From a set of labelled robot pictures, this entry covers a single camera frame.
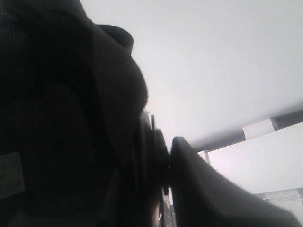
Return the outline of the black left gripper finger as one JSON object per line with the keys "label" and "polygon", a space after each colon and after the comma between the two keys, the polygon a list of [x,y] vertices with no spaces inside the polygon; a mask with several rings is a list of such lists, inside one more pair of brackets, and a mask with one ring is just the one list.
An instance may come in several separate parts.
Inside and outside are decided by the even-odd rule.
{"label": "black left gripper finger", "polygon": [[241,189],[206,163],[182,137],[170,154],[170,186],[179,227],[299,227],[289,211]]}

